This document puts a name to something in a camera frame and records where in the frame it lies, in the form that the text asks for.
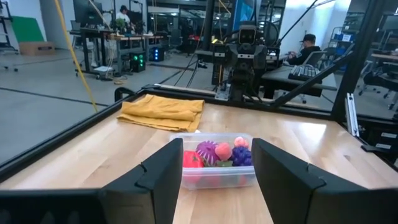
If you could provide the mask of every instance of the purple grapes toy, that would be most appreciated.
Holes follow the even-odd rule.
[[[251,166],[251,151],[247,147],[238,146],[232,149],[232,156],[229,158],[232,166]]]

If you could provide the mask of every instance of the yellow cloth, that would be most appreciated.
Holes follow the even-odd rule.
[[[203,105],[203,100],[146,95],[137,102],[123,102],[118,120],[169,131],[195,132]]]

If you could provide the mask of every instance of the plastic container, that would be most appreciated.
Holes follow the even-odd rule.
[[[249,143],[249,150],[251,150],[253,137],[242,133],[180,133],[171,135],[170,140],[182,138],[183,150],[195,151],[198,144],[203,141],[227,142],[233,147],[234,140],[240,136]],[[256,175],[253,166],[182,169],[181,185],[189,190],[246,187],[255,182]]]

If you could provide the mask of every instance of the black metal frame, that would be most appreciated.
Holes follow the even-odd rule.
[[[356,48],[353,52],[353,55],[357,58],[357,61],[349,64],[345,77],[343,78],[343,82],[340,86],[339,92],[336,97],[336,103],[333,107],[332,111],[321,110],[315,108],[303,108],[294,105],[286,105],[285,103],[294,97],[294,95],[298,95],[299,92],[303,91],[303,89],[310,88],[314,83],[316,83],[318,78],[312,78],[311,80],[305,82],[299,89],[294,90],[293,93],[289,94],[285,98],[280,99],[279,101],[275,101],[274,104],[263,105],[255,101],[249,102],[234,102],[234,101],[219,101],[214,98],[214,94],[212,93],[203,93],[195,90],[179,90],[176,88],[166,88],[160,85],[149,85],[142,88],[137,93],[134,93],[131,90],[126,88],[118,88],[115,91],[115,103],[104,110],[96,113],[89,118],[84,119],[83,121],[75,124],[74,126],[58,133],[54,137],[45,140],[44,142],[26,150],[22,154],[19,154],[12,159],[9,159],[5,163],[0,165],[0,182],[6,180],[10,176],[18,173],[20,170],[26,168],[30,164],[39,160],[41,157],[44,157],[48,153],[56,150],[61,145],[66,142],[72,140],[82,132],[90,129],[94,125],[98,124],[100,121],[104,120],[111,114],[120,110],[123,101],[134,101],[140,98],[145,94],[153,94],[171,98],[179,98],[186,100],[197,100],[202,99],[205,100],[206,103],[216,104],[216,105],[225,105],[225,106],[233,106],[238,108],[246,108],[249,110],[259,110],[259,111],[267,111],[273,113],[282,113],[282,114],[290,114],[294,116],[304,116],[308,118],[316,118],[316,119],[326,119],[336,121],[337,123],[343,125],[344,117],[345,117],[345,94],[348,92],[353,92],[356,82],[359,78],[359,71],[362,68],[362,65],[365,60],[365,56],[360,55],[361,52],[364,52],[362,48],[368,48],[367,44],[369,41],[373,39],[373,33],[376,32],[376,28],[380,18],[382,16],[382,8],[385,4],[386,0],[370,0],[369,7],[372,11],[368,11],[364,17],[364,24],[361,27],[360,34],[362,35],[362,39],[358,40],[356,43]],[[392,121],[389,120],[380,120],[374,119],[372,117],[367,116],[358,116],[359,122],[368,123],[372,125],[373,123],[380,124],[386,126],[396,125]],[[383,154],[376,153],[381,159],[386,161],[390,166],[392,164],[388,159],[384,157]]]

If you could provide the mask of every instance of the keyboard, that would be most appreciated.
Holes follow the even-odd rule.
[[[319,70],[317,68],[296,65],[291,69],[288,78],[291,80],[307,81],[315,75],[318,75],[318,73]]]

